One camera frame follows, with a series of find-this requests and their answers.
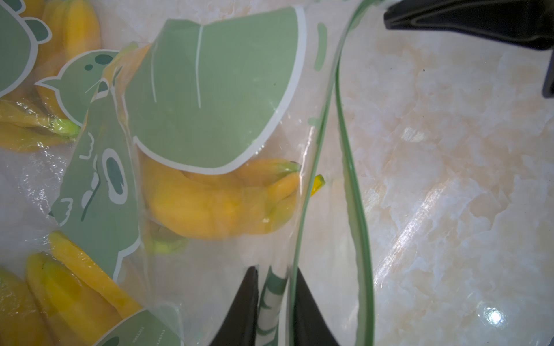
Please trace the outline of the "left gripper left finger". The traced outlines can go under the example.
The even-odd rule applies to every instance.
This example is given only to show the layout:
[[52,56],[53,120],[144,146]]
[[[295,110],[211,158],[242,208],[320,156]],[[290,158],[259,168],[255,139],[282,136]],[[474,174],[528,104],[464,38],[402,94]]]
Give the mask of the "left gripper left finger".
[[258,269],[251,266],[211,346],[254,346],[258,299]]

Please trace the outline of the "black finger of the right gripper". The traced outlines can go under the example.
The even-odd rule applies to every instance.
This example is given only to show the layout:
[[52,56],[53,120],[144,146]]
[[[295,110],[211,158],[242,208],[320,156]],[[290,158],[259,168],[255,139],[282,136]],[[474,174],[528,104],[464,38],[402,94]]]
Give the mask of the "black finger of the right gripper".
[[388,30],[450,31],[532,50],[553,50],[552,1],[400,1]]

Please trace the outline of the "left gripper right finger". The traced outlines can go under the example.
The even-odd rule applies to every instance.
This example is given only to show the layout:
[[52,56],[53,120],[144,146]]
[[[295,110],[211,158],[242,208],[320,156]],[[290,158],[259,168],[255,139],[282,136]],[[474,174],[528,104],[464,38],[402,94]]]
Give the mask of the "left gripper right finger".
[[339,346],[299,268],[296,274],[292,308],[292,344],[295,346]]

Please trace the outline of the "zip-top bag bananas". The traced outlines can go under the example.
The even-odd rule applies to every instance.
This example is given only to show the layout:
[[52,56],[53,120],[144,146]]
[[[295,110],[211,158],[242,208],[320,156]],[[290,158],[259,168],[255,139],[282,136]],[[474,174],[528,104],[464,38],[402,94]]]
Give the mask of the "zip-top bag bananas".
[[73,142],[114,56],[90,1],[2,1],[1,148]]
[[1,169],[1,344],[179,345],[135,299],[136,219],[107,196],[121,176],[87,180],[40,210]]
[[212,342],[249,267],[255,345],[293,345],[307,206],[349,31],[368,1],[202,25],[167,20],[102,71],[59,198],[117,173],[140,236],[135,299],[183,345]]

